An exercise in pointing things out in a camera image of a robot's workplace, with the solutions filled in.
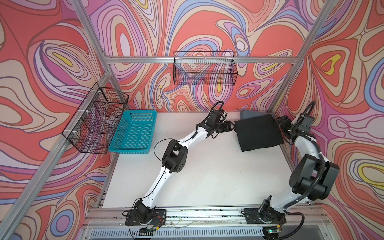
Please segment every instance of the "black mounting bracket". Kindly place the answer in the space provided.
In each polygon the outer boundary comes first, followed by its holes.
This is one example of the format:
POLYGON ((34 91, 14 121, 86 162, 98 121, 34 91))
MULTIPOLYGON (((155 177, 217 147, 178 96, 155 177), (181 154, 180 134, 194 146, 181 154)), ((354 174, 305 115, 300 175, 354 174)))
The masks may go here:
POLYGON ((166 209, 149 209, 145 206, 142 200, 138 200, 132 210, 128 210, 125 219, 126 226, 139 226, 139 225, 164 225, 166 222, 167 210, 166 209))
POLYGON ((217 133, 230 132, 235 129, 235 124, 231 121, 223 121, 217 125, 217 133))
POLYGON ((276 211, 270 206, 271 197, 264 199, 259 208, 247 208, 243 210, 247 224, 286 223, 285 214, 276 211))
POLYGON ((171 140, 163 155, 163 167, 169 169, 169 173, 180 172, 187 160, 188 148, 182 146, 177 140, 171 140))

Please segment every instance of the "ventilation grille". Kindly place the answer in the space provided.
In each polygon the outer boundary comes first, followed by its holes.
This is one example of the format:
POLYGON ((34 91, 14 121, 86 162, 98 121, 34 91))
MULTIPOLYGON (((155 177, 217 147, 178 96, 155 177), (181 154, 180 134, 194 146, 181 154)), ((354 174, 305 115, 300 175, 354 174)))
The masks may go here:
MULTIPOLYGON (((155 231, 152 238, 189 238, 189 237, 258 237, 264 236, 263 227, 184 227, 160 228, 155 231)), ((148 238, 139 236, 139 229, 131 229, 135 238, 148 238)), ((91 239, 111 239, 131 237, 128 228, 102 228, 93 229, 91 239)))

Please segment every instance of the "gray cloth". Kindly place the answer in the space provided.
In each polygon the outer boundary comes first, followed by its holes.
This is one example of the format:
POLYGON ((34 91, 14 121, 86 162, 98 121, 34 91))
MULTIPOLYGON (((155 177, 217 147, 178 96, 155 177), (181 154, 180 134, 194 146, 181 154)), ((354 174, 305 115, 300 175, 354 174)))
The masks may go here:
POLYGON ((253 118, 258 116, 263 116, 271 114, 273 118, 275 118, 275 115, 273 113, 267 113, 267 112, 261 112, 261 111, 253 111, 253 110, 241 110, 240 112, 240 120, 247 119, 247 118, 253 118))

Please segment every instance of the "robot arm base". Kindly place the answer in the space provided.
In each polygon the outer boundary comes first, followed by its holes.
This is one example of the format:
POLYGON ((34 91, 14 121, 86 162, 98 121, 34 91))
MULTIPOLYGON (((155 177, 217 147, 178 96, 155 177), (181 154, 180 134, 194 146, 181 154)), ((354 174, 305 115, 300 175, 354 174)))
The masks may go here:
POLYGON ((127 213, 125 220, 126 226, 138 225, 164 225, 166 221, 167 210, 165 209, 149 209, 142 200, 138 200, 132 210, 127 213))
POLYGON ((269 196, 265 199, 258 209, 248 208, 243 210, 247 224, 273 223, 283 225, 286 223, 285 214, 271 207, 271 198, 272 196, 269 196))

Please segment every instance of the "black wire basket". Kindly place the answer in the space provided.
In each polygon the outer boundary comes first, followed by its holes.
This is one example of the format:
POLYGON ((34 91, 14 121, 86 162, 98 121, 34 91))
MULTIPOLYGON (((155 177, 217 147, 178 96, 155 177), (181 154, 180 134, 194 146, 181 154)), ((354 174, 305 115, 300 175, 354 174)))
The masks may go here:
POLYGON ((106 154, 128 98, 119 90, 98 86, 80 120, 73 129, 64 130, 63 135, 79 152, 106 154))
POLYGON ((175 51, 173 83, 175 85, 234 86, 237 67, 233 51, 175 51))

